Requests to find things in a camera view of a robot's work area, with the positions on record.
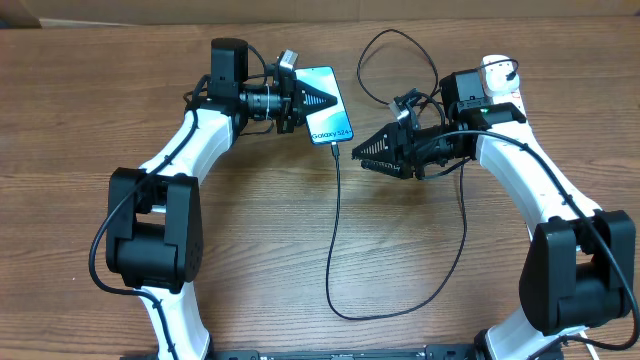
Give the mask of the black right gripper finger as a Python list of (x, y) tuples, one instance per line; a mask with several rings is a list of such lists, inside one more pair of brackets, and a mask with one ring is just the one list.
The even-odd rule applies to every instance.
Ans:
[(360, 164), (365, 170), (371, 170), (398, 179), (406, 178), (406, 173), (401, 165), (369, 159), (361, 160)]
[(397, 135), (400, 126), (391, 122), (352, 150), (352, 158), (358, 160), (395, 161), (398, 148)]

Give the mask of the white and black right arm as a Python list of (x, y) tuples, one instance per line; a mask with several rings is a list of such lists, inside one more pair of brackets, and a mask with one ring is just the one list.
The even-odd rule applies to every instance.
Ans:
[(507, 191), (531, 239), (519, 280), (519, 308), (481, 331), (473, 359), (558, 359), (564, 344), (637, 316), (633, 293), (636, 228), (623, 211), (604, 211), (583, 195), (539, 146), (521, 111), (517, 75), (492, 67), (440, 82), (441, 122), (419, 125), (411, 91), (391, 103), (394, 121), (355, 147), (369, 170), (425, 178), (425, 167), (475, 160)]

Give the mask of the blue-framed smartphone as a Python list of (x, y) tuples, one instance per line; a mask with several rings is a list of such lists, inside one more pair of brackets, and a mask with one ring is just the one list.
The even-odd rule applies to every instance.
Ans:
[(334, 69), (310, 67), (295, 71), (301, 90), (302, 112), (314, 145), (353, 139), (353, 129)]

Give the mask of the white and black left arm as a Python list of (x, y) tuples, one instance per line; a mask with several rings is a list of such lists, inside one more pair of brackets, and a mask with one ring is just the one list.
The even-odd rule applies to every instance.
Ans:
[(211, 359), (214, 345), (201, 319), (194, 280), (204, 252), (199, 189), (214, 163), (242, 136), (249, 120), (267, 120), (280, 134), (344, 112), (334, 70), (298, 68), (283, 51), (262, 65), (262, 83), (248, 73), (255, 49), (237, 38), (211, 42), (211, 68), (185, 93), (184, 121), (166, 146), (138, 168), (117, 168), (108, 210), (89, 250), (94, 284), (137, 297), (159, 348), (156, 359)]

